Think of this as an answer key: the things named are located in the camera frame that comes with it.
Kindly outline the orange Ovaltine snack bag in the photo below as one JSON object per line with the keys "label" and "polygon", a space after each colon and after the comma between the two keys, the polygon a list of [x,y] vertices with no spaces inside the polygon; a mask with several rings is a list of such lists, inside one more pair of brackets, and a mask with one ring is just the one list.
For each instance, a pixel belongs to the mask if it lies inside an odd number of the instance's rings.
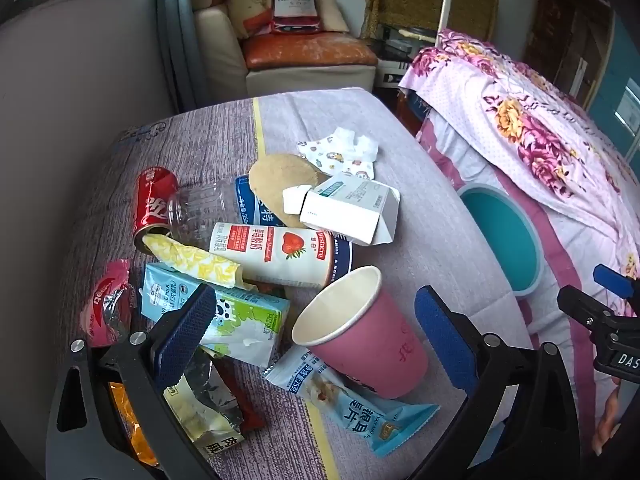
{"label": "orange Ovaltine snack bag", "polygon": [[246,395],[242,393],[233,375],[231,374],[231,372],[227,370],[227,367],[225,367],[224,365],[222,365],[217,361],[215,361],[215,366],[221,378],[224,380],[226,385],[231,389],[231,392],[235,395],[236,400],[238,400],[240,409],[244,416],[244,422],[242,422],[242,425],[241,425],[241,432],[245,440],[246,436],[250,432],[264,428],[265,422],[255,412],[253,405],[250,404],[250,401],[247,399]]}

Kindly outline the pink foil snack bag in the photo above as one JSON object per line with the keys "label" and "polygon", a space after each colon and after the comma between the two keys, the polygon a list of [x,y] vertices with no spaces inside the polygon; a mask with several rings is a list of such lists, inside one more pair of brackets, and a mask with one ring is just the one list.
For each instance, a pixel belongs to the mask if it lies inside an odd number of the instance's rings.
{"label": "pink foil snack bag", "polygon": [[90,348],[108,347],[129,337],[136,293],[129,283],[130,261],[107,263],[79,315],[79,326]]}

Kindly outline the light blue snack wrapper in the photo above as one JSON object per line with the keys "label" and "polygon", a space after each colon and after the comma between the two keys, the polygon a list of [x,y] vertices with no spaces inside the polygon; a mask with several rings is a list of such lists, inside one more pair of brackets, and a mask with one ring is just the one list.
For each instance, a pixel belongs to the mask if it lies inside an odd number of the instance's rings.
{"label": "light blue snack wrapper", "polygon": [[310,402],[341,428],[362,437],[378,457],[404,445],[439,411],[437,404],[383,399],[299,346],[289,348],[265,370],[264,377],[271,385]]}

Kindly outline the blue green milk carton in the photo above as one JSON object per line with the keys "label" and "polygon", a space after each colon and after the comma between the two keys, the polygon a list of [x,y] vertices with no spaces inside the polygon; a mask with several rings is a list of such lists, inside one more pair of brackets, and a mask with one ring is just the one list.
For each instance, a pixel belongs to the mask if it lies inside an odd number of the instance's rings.
{"label": "blue green milk carton", "polygon": [[[144,269],[141,313],[156,322],[183,307],[202,284],[163,263]],[[201,345],[221,356],[260,368],[270,365],[285,326],[290,302],[285,298],[215,286],[216,309]]]}

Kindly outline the pink paper cup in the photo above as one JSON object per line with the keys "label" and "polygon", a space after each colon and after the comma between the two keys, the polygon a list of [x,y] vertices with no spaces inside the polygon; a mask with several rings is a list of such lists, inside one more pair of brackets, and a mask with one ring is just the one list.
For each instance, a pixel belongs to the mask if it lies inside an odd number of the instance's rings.
{"label": "pink paper cup", "polygon": [[300,312],[292,339],[385,399],[410,393],[427,372],[423,344],[375,266],[322,289]]}

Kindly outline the yellow white paper wrapper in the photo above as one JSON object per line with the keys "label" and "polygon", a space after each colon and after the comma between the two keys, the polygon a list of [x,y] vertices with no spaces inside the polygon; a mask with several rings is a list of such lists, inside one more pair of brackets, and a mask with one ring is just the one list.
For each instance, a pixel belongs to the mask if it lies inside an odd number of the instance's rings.
{"label": "yellow white paper wrapper", "polygon": [[161,263],[191,278],[224,288],[255,288],[244,281],[243,267],[226,257],[183,245],[167,235],[145,234],[142,242]]}

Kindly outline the clear water bottle blue label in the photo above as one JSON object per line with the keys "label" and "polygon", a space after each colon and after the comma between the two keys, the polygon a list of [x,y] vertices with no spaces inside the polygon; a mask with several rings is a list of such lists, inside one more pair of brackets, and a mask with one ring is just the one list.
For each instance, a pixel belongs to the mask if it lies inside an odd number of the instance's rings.
{"label": "clear water bottle blue label", "polygon": [[218,222],[284,226],[250,189],[247,176],[179,188],[167,207],[171,236],[202,249],[209,248]]}

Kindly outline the red cola can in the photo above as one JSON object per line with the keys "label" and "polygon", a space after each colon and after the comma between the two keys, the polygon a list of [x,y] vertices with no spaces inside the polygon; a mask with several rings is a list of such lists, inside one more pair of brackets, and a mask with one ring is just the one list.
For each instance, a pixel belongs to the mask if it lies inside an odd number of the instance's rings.
{"label": "red cola can", "polygon": [[137,250],[151,255],[143,237],[146,234],[167,235],[170,232],[168,200],[178,191],[176,176],[168,169],[153,166],[142,171],[134,192],[134,244]]}

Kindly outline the white cardboard box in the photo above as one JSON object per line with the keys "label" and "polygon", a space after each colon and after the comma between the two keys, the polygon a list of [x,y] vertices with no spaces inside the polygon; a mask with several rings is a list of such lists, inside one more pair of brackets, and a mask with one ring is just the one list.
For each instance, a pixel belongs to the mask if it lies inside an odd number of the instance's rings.
{"label": "white cardboard box", "polygon": [[325,230],[368,247],[393,243],[400,193],[375,180],[336,174],[317,186],[282,191],[286,214],[295,214],[311,229]]}

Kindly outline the brown coconut shell bowl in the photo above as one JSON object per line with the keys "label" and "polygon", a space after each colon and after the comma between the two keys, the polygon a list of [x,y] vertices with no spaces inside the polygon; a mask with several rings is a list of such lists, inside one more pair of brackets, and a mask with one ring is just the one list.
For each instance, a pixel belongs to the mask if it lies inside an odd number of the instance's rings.
{"label": "brown coconut shell bowl", "polygon": [[319,185],[329,176],[316,166],[294,154],[271,154],[258,159],[248,172],[250,189],[289,228],[305,229],[298,214],[287,214],[282,191],[292,186]]}

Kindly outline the teal round trash bin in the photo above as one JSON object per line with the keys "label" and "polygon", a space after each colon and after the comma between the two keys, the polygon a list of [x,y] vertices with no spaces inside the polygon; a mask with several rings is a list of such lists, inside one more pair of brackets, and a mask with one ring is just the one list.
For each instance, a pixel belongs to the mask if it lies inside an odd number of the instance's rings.
{"label": "teal round trash bin", "polygon": [[530,296],[542,278],[541,240],[524,209],[505,192],[466,184],[458,195],[494,253],[518,299]]}

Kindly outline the silver foil snack wrapper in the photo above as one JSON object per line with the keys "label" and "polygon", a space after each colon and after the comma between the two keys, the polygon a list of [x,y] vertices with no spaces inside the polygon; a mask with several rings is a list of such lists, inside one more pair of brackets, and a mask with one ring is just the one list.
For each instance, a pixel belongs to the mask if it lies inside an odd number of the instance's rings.
{"label": "silver foil snack wrapper", "polygon": [[212,356],[198,348],[179,381],[163,392],[175,418],[205,458],[244,440],[238,400],[218,373]]}

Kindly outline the pink floral quilt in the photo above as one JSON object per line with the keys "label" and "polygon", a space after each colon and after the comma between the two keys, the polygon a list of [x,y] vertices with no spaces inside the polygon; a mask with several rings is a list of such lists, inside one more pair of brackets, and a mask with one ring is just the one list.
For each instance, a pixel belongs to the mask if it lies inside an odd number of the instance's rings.
{"label": "pink floral quilt", "polygon": [[426,107],[419,143],[455,188],[498,188],[529,216],[542,248],[542,275],[518,304],[534,344],[562,351],[590,444],[614,384],[597,372],[588,332],[558,307],[572,285],[618,315],[625,300],[593,281],[604,264],[639,273],[639,181],[623,156],[568,96],[528,65],[487,42],[444,30],[422,49],[401,89]]}

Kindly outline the dark wooden cabinet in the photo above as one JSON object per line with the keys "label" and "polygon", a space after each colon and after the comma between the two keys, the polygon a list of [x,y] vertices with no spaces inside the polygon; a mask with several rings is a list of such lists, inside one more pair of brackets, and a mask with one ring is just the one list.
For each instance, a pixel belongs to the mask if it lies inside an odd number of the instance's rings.
{"label": "dark wooden cabinet", "polygon": [[611,55],[608,0],[537,0],[524,62],[588,110]]}

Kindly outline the white cartoon tissue pack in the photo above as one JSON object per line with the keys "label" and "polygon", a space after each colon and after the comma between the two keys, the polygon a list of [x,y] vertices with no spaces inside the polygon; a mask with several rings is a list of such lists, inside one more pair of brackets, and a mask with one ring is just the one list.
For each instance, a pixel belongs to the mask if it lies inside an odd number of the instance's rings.
{"label": "white cartoon tissue pack", "polygon": [[320,140],[297,143],[298,154],[325,174],[351,174],[368,180],[375,177],[379,148],[368,136],[342,127]]}

